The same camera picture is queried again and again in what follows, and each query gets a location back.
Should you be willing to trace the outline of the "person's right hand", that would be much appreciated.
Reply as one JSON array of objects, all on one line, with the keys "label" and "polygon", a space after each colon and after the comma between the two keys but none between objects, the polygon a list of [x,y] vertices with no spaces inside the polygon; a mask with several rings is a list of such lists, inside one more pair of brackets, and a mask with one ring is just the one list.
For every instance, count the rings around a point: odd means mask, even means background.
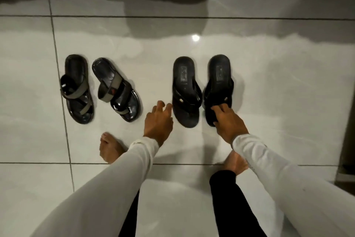
[{"label": "person's right hand", "polygon": [[234,139],[240,135],[249,134],[244,121],[233,110],[233,123],[230,126],[216,127],[217,133],[225,142],[232,145]]}]

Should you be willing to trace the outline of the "person's left hand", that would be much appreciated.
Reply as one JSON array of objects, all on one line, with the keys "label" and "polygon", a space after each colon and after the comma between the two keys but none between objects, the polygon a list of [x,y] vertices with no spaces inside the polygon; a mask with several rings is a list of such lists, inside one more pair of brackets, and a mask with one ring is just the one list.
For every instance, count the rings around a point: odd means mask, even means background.
[{"label": "person's left hand", "polygon": [[144,122],[143,136],[155,140],[161,147],[171,134],[173,124],[172,116],[148,112]]}]

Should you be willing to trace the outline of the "black flip-flop sandal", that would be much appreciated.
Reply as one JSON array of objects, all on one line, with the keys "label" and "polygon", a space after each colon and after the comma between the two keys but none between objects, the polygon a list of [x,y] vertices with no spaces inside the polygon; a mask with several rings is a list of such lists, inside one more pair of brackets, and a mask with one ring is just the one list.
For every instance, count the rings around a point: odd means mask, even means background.
[{"label": "black flip-flop sandal", "polygon": [[215,55],[208,63],[208,82],[204,90],[203,102],[207,124],[214,127],[217,122],[212,106],[227,104],[232,107],[234,81],[230,60],[225,55]]},{"label": "black flip-flop sandal", "polygon": [[173,64],[172,106],[177,121],[185,128],[197,126],[202,105],[202,91],[195,78],[194,61],[187,56]]}]

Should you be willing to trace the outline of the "person's left forearm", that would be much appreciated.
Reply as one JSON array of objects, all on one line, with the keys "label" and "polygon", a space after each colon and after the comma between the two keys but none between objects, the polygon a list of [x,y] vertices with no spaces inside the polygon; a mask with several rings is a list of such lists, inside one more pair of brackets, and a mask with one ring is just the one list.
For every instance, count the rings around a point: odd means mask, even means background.
[{"label": "person's left forearm", "polygon": [[60,203],[30,237],[118,237],[158,150],[154,139],[134,141],[114,163]]}]

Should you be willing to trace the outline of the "person's right forearm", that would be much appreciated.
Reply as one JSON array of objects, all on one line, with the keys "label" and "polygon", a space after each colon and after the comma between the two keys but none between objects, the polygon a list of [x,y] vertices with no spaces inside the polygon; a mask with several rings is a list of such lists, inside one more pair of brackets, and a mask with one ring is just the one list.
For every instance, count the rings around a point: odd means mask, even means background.
[{"label": "person's right forearm", "polygon": [[355,237],[355,196],[309,175],[256,136],[236,136],[231,146],[301,237]]}]

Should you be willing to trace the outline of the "person's right foot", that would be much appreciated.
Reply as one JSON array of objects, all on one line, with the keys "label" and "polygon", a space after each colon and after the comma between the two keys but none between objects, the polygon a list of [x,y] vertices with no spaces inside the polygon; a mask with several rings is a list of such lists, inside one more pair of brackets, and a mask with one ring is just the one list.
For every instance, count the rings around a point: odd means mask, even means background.
[{"label": "person's right foot", "polygon": [[245,159],[243,159],[235,151],[231,151],[227,158],[225,159],[221,170],[231,171],[235,173],[236,176],[240,175],[242,172],[247,170],[249,165]]}]

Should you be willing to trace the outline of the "person's foot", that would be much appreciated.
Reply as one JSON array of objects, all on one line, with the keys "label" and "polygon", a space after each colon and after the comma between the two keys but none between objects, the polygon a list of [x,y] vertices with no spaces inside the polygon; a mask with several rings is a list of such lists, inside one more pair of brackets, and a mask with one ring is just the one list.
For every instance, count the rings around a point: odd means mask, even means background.
[{"label": "person's foot", "polygon": [[247,170],[249,165],[245,159],[243,159],[235,151],[231,151],[227,158],[225,159],[221,170],[231,171],[235,173],[236,176],[240,175],[242,172]]},{"label": "person's foot", "polygon": [[114,163],[122,154],[125,148],[109,132],[104,132],[100,138],[100,157],[108,164]]}]

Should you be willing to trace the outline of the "person's left foot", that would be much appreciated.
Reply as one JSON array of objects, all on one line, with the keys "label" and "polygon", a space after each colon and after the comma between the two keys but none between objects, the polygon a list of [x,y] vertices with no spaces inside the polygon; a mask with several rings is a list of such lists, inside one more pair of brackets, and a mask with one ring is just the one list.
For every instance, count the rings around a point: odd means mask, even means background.
[{"label": "person's left foot", "polygon": [[122,154],[125,148],[109,132],[104,132],[100,138],[100,157],[108,164],[114,163]]}]

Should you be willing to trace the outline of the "person's right leg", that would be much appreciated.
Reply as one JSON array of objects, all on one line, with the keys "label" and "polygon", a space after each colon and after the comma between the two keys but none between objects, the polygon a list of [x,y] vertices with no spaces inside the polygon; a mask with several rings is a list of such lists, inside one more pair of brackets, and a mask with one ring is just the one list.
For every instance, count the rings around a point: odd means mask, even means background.
[{"label": "person's right leg", "polygon": [[267,237],[236,184],[234,172],[220,170],[209,184],[219,237]]}]

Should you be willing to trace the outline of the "person's leg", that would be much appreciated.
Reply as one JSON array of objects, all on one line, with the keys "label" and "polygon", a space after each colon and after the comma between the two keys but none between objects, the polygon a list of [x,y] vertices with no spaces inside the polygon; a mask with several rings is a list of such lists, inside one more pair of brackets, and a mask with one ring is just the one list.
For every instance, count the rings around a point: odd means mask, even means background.
[{"label": "person's leg", "polygon": [[234,172],[220,170],[209,184],[219,237],[267,237],[236,184]]},{"label": "person's leg", "polygon": [[129,209],[129,212],[127,213],[126,219],[122,225],[118,237],[135,237],[136,235],[139,194],[140,191],[137,192],[131,204],[131,207]]}]

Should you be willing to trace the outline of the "person's left leg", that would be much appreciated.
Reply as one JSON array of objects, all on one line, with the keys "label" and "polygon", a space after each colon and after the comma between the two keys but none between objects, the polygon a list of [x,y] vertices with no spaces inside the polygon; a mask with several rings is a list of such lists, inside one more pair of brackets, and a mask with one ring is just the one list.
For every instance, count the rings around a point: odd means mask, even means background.
[{"label": "person's left leg", "polygon": [[139,194],[140,191],[137,192],[131,204],[131,207],[129,209],[129,212],[127,213],[126,219],[122,225],[118,237],[135,237],[136,235]]}]

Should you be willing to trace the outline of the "dark furniture edge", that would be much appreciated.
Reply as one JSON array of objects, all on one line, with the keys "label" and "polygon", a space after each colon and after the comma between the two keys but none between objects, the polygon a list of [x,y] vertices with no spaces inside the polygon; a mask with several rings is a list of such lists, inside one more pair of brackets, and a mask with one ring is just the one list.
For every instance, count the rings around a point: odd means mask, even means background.
[{"label": "dark furniture edge", "polygon": [[346,128],[334,184],[355,195],[355,119]]}]

